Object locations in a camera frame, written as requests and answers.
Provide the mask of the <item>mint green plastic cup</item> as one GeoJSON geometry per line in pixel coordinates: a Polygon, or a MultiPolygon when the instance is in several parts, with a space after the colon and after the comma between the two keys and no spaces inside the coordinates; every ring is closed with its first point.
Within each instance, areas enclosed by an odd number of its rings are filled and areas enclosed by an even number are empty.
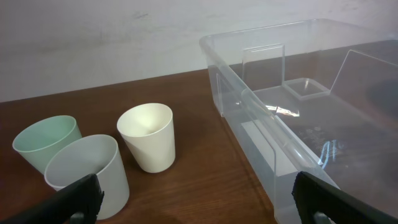
{"type": "Polygon", "coordinates": [[[38,121],[21,131],[12,147],[41,174],[61,149],[82,138],[74,117],[53,116],[38,121]]]}

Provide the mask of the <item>cream plastic cup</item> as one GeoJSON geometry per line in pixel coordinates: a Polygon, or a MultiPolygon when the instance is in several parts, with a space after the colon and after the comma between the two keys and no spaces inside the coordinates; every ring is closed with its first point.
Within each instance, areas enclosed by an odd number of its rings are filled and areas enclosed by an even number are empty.
{"type": "Polygon", "coordinates": [[[173,111],[161,103],[146,103],[124,112],[117,130],[142,170],[159,173],[175,160],[173,111]]]}

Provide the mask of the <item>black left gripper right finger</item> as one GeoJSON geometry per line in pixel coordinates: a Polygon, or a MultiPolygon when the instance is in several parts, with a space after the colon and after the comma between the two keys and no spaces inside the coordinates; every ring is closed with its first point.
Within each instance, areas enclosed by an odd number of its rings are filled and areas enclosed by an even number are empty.
{"type": "Polygon", "coordinates": [[[297,174],[292,196],[302,223],[397,224],[397,218],[363,203],[308,172],[301,171],[297,174]]]}

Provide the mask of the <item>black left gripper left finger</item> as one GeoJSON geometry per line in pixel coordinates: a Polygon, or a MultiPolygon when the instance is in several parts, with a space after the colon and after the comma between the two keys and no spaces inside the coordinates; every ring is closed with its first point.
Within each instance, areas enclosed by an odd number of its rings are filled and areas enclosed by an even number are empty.
{"type": "Polygon", "coordinates": [[[95,223],[103,199],[97,175],[88,174],[1,223],[95,223]]]}

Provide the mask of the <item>light grey plastic cup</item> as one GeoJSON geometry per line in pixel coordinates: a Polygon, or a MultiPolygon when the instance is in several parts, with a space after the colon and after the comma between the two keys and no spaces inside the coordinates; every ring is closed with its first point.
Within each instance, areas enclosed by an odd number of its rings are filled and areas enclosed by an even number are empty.
{"type": "Polygon", "coordinates": [[[44,178],[59,191],[88,174],[97,175],[104,192],[98,219],[110,218],[121,211],[129,198],[129,186],[113,137],[96,134],[65,146],[47,164],[44,178]]]}

